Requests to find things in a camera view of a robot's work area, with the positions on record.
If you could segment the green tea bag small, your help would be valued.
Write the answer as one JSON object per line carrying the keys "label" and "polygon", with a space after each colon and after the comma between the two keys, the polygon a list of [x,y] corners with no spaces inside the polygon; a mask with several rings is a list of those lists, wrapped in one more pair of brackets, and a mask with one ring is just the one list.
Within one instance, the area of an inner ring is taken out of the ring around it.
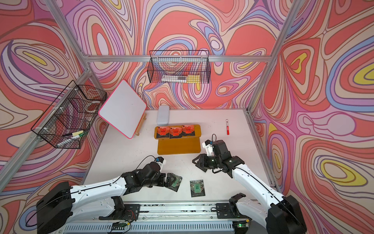
{"label": "green tea bag small", "polygon": [[167,174],[167,188],[175,192],[178,192],[182,180],[183,178],[181,176],[178,176],[174,173],[168,173]]}

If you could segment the green tea bag large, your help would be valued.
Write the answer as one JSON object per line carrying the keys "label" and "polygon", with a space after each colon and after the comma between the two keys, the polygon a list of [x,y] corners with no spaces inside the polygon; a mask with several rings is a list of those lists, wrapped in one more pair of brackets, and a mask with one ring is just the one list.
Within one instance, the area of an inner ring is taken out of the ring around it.
{"label": "green tea bag large", "polygon": [[191,180],[190,181],[191,197],[203,197],[206,195],[205,186],[203,180]]}

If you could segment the red tea bag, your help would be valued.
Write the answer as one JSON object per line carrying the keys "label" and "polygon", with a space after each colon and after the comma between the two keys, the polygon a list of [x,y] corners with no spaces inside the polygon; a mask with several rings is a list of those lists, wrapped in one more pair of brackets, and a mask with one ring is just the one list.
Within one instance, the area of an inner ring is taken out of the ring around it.
{"label": "red tea bag", "polygon": [[168,126],[159,126],[156,128],[156,139],[160,138],[169,138],[170,127]]}
{"label": "red tea bag", "polygon": [[182,126],[182,135],[184,137],[195,136],[195,125],[183,125]]}
{"label": "red tea bag", "polygon": [[183,136],[182,127],[170,127],[169,138],[181,138]]}

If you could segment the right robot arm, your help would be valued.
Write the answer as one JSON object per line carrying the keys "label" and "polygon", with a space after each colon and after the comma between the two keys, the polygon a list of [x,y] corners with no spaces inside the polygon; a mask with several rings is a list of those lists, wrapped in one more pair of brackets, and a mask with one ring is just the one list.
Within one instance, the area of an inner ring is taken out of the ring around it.
{"label": "right robot arm", "polygon": [[207,140],[202,144],[206,153],[192,162],[196,167],[214,174],[223,172],[239,182],[258,201],[245,199],[242,193],[232,196],[229,210],[235,217],[244,215],[256,221],[269,234],[305,234],[306,223],[299,202],[293,196],[284,196],[256,176],[238,156],[232,156],[223,140]]}

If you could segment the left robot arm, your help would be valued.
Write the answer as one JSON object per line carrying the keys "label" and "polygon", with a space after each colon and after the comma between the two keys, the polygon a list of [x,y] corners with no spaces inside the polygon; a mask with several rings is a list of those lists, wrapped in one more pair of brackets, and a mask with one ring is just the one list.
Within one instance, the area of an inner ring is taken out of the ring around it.
{"label": "left robot arm", "polygon": [[89,185],[59,183],[37,202],[37,232],[49,234],[68,222],[114,216],[124,209],[122,196],[139,192],[143,187],[164,185],[165,163],[165,159],[158,157],[142,169]]}

